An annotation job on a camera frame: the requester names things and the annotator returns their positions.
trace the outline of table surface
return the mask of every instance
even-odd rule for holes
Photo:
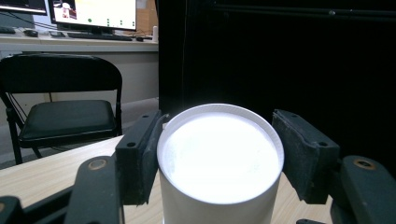
[[[74,184],[78,167],[84,161],[97,156],[111,156],[121,138],[122,136],[115,137],[0,170],[0,196],[17,196],[22,206],[26,207],[70,187]],[[332,224],[331,204],[331,197],[326,204],[306,204],[299,201],[294,188],[282,173],[272,223],[294,224],[301,218],[307,218]],[[148,204],[125,205],[124,211],[126,223],[162,224],[163,204],[158,174]]]
[[[144,42],[116,41],[102,39],[82,39],[39,35],[29,37],[16,30],[15,35],[0,34],[1,51],[92,51],[92,52],[141,52],[158,51],[159,43],[145,39]]]

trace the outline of computer monitor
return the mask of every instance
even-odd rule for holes
[[[48,0],[53,24],[93,34],[136,31],[135,0]]]
[[[0,11],[47,15],[45,0],[0,0]]]

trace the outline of wooden table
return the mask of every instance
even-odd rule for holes
[[[0,171],[0,196],[14,195],[23,207],[38,202],[74,184],[78,167],[97,156],[111,156],[122,136],[30,161]],[[294,224],[301,218],[332,224],[330,205],[300,202],[284,174],[279,182],[272,223]],[[160,178],[157,175],[149,203],[124,206],[126,223],[162,224],[163,204]]]

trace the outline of keyboard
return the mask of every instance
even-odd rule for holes
[[[12,27],[0,26],[0,34],[14,35],[15,34],[15,30]]]
[[[81,33],[67,33],[67,35],[72,38],[132,41],[131,37],[124,35],[91,35]]]

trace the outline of black wall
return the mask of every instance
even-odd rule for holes
[[[366,156],[396,174],[396,23],[172,4],[160,3],[163,112],[227,103],[271,122],[274,109],[289,110],[342,156]]]

